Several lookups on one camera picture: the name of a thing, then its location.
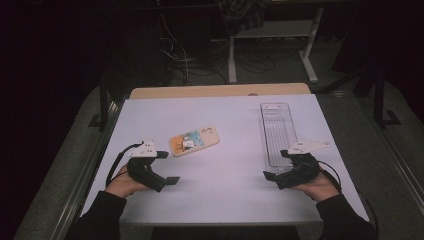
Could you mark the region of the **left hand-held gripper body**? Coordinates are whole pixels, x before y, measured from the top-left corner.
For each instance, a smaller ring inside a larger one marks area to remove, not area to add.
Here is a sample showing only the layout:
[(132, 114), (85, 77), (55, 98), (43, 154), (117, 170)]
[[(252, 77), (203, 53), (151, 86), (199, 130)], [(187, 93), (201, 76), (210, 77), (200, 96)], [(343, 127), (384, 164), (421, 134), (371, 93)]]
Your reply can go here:
[(160, 192), (165, 187), (166, 179), (156, 174), (151, 167), (156, 159), (166, 159), (157, 158), (157, 150), (153, 141), (148, 140), (142, 143), (131, 150), (128, 156), (130, 159), (127, 170), (133, 180), (156, 192)]

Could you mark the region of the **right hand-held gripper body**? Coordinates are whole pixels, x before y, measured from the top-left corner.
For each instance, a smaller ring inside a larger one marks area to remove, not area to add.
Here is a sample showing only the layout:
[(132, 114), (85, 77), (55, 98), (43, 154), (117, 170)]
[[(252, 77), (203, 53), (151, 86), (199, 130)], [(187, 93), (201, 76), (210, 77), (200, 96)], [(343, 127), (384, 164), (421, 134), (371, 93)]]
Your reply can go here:
[(293, 168), (277, 175), (277, 186), (285, 189), (314, 180), (318, 176), (320, 167), (312, 152), (328, 146), (327, 142), (317, 141), (297, 141), (292, 144), (288, 153)]

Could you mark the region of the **clear plastic tray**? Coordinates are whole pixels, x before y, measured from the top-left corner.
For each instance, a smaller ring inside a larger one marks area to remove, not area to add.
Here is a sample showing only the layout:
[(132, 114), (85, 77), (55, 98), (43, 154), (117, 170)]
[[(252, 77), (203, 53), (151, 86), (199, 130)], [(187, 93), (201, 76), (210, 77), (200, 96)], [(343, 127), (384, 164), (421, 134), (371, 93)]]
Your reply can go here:
[(291, 160), (280, 151), (288, 150), (297, 141), (290, 107), (287, 103), (261, 103), (260, 112), (265, 169), (276, 174), (288, 172), (292, 169)]

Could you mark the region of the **beige painted phone case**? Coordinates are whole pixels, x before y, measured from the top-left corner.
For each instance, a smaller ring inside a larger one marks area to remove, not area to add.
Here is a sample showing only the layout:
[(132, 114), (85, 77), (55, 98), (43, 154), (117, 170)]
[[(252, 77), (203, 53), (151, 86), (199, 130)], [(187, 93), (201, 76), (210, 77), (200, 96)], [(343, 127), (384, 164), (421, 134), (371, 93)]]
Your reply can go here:
[(176, 157), (203, 150), (219, 142), (219, 134), (213, 126), (201, 127), (169, 140), (171, 152)]

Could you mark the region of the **person's right hand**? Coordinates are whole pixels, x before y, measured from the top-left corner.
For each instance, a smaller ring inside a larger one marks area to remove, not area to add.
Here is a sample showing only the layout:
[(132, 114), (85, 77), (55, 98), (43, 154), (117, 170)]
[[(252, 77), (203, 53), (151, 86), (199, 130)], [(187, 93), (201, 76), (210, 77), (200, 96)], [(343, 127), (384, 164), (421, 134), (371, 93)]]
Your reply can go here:
[(340, 191), (323, 173), (319, 173), (311, 182), (294, 186), (293, 189), (303, 192), (316, 202), (340, 195)]

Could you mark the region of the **person's left hand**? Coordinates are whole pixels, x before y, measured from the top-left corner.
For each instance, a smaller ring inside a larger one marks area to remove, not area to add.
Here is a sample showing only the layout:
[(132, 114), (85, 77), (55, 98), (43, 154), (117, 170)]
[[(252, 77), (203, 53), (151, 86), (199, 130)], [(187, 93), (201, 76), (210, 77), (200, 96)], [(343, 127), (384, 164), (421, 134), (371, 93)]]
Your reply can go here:
[(133, 180), (127, 171), (127, 166), (124, 165), (118, 174), (112, 179), (112, 181), (105, 188), (105, 191), (118, 196), (120, 198), (127, 198), (133, 193), (141, 190), (148, 190), (145, 185)]

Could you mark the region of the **wooden board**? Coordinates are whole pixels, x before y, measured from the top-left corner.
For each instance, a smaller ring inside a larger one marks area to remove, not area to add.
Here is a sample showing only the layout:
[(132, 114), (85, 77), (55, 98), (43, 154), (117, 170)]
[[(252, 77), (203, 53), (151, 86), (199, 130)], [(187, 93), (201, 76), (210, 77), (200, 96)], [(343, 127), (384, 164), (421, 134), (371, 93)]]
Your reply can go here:
[(304, 83), (241, 84), (136, 88), (130, 99), (310, 94)]

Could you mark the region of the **black metal stand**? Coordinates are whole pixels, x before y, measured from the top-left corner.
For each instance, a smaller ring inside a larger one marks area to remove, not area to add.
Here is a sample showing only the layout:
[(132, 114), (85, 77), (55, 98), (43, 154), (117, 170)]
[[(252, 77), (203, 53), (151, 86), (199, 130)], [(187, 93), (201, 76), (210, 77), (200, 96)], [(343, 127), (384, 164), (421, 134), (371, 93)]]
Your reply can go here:
[(106, 83), (106, 76), (101, 75), (98, 86), (99, 93), (99, 112), (91, 117), (89, 127), (97, 127), (100, 132), (108, 126), (114, 109), (114, 101), (109, 93)]
[(376, 77), (374, 83), (374, 112), (373, 116), (382, 129), (391, 125), (400, 125), (401, 122), (392, 110), (384, 109), (385, 78), (379, 66), (376, 67)]

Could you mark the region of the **dark plaid cloth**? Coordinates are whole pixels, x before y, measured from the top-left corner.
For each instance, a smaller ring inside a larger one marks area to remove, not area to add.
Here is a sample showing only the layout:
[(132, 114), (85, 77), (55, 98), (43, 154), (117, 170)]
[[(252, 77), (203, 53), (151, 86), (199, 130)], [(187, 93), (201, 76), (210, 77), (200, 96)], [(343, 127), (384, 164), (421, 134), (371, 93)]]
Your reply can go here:
[(216, 0), (220, 15), (230, 36), (240, 31), (261, 28), (271, 0)]

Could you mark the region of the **grey metal rail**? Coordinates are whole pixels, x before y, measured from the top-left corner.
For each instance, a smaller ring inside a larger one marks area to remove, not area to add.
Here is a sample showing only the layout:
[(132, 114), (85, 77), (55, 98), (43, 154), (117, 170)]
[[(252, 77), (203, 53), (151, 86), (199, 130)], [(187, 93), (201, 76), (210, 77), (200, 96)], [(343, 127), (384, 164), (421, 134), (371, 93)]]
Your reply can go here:
[(401, 121), (392, 110), (384, 110), (381, 114), (382, 118), (375, 116), (375, 107), (365, 98), (359, 98), (358, 103), (383, 142), (383, 146), (389, 152), (396, 171), (400, 175), (419, 211), (424, 215), (424, 180), (421, 180), (416, 174), (413, 166), (407, 161), (407, 154), (401, 151), (395, 142), (395, 138), (389, 132), (390, 127), (401, 126)]
[(82, 123), (87, 109), (81, 111), (58, 159), (52, 165), (55, 189), (65, 187), (65, 190), (59, 194), (64, 200), (48, 240), (63, 240), (69, 227), (80, 216), (115, 127), (120, 106), (111, 102), (100, 105), (98, 111), (87, 124)]

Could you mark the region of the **white metal desk frame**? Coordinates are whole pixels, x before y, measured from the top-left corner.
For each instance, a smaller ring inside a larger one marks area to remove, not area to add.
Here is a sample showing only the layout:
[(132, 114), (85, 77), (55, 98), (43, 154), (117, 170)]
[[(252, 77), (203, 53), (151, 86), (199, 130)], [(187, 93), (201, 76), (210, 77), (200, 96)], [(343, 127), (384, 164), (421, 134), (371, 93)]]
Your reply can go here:
[(299, 56), (309, 81), (311, 83), (317, 83), (318, 77), (316, 76), (314, 68), (310, 62), (309, 55), (315, 41), (323, 11), (323, 8), (318, 8), (315, 11), (315, 16), (311, 20), (265, 21), (261, 28), (245, 30), (235, 36), (230, 36), (228, 57), (229, 82), (237, 82), (236, 63), (234, 57), (235, 39), (306, 37), (307, 42), (304, 47), (299, 50)]

